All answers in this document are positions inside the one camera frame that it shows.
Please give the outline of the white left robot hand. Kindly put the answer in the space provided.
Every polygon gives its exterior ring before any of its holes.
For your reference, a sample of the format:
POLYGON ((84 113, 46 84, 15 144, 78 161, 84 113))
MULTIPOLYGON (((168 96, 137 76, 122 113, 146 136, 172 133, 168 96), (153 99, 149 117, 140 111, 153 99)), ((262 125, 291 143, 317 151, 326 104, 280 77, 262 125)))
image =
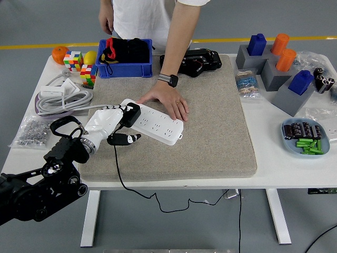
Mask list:
POLYGON ((130 128, 140 115, 140 106, 133 102, 97 110, 85 126, 87 133, 82 135, 81 142, 89 153, 96 152, 103 140, 109 145, 130 145, 141 138, 141 135, 117 131, 123 127, 130 128))

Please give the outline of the person's left hand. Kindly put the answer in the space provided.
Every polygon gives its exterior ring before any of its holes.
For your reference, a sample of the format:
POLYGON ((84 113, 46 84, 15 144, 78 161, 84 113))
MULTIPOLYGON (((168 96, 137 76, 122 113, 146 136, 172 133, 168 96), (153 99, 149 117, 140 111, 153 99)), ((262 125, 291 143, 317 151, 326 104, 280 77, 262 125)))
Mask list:
POLYGON ((168 83, 157 80, 155 85, 140 97, 136 103, 143 104, 149 100, 159 100, 173 120, 188 121, 189 106, 186 100, 168 83))

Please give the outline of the person's right hand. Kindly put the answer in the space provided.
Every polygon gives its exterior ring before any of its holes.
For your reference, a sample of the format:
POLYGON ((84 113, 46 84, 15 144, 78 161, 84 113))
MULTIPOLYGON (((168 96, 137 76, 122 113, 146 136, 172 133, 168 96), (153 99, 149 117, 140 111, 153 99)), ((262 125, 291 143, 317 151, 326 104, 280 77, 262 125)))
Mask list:
POLYGON ((109 10, 100 10, 98 15, 98 20, 101 26, 102 31, 108 35, 113 33, 113 11, 109 10))

